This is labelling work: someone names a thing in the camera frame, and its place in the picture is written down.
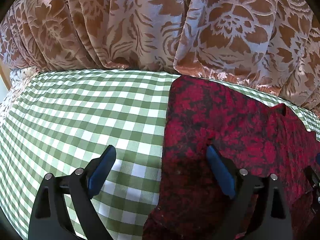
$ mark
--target red garment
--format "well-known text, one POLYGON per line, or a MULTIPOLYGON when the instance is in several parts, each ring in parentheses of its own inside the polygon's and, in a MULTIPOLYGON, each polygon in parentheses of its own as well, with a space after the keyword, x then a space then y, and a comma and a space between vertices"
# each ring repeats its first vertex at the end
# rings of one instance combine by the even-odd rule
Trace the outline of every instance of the red garment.
POLYGON ((284 104, 268 107, 219 83, 181 76, 170 89, 159 204, 143 240, 201 239, 219 226, 230 200, 205 157, 212 140, 237 168, 261 177, 277 174, 295 229, 308 224, 312 195, 305 195, 311 187, 303 169, 319 170, 315 132, 307 132, 284 104))

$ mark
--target metal pin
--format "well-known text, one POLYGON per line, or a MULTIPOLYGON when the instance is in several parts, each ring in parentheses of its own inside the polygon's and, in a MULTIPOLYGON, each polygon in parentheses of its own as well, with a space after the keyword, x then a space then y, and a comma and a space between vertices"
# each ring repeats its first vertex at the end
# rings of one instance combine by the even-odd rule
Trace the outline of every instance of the metal pin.
POLYGON ((83 169, 82 168, 78 168, 78 169, 76 169, 76 171, 75 171, 75 174, 76 175, 81 175, 83 173, 83 169))
POLYGON ((270 178, 271 178, 272 180, 277 180, 277 179, 278 179, 278 176, 277 176, 276 174, 272 173, 272 174, 270 175, 270 178))
POLYGON ((239 172, 242 176, 248 175, 248 171, 246 169, 241 169, 239 172))
POLYGON ((52 178, 52 174, 51 174, 51 173, 47 173, 47 174, 44 176, 44 178, 45 178, 46 180, 49 180, 49 179, 52 178))

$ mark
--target checkered fabric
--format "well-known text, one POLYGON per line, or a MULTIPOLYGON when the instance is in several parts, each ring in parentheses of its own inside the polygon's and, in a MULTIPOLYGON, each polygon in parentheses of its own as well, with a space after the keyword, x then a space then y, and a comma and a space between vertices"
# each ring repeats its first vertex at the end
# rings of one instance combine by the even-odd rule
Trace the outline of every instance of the checkered fabric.
MULTIPOLYGON (((68 175, 116 147, 117 160, 92 203, 114 239, 141 239, 159 197, 161 154, 171 83, 168 73, 85 70, 42 73, 29 83, 0 128, 0 204, 28 238, 29 218, 42 178, 68 175)), ((308 110, 221 82, 268 106, 285 103, 320 140, 320 121, 308 110)), ((76 233, 83 231, 65 197, 76 233)))

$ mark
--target curtain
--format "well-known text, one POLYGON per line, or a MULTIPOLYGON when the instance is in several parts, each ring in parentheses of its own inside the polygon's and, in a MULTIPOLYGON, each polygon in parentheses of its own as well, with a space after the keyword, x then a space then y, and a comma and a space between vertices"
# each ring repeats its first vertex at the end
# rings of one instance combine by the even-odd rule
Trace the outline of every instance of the curtain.
POLYGON ((320 109, 320 30, 305 0, 16 0, 11 69, 140 69, 219 79, 320 109))

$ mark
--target folded cloth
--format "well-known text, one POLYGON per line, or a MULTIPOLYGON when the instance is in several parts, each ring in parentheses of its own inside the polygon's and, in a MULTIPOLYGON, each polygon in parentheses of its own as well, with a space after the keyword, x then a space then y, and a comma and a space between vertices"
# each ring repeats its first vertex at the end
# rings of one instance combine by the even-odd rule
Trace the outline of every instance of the folded cloth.
POLYGON ((159 203, 144 225, 143 240, 201 239, 219 226, 231 200, 206 160, 212 141, 237 168, 261 177, 275 173, 295 230, 308 224, 312 195, 305 195, 311 186, 303 169, 319 171, 315 132, 307 132, 284 104, 268 107, 219 83, 181 76, 170 89, 159 203))

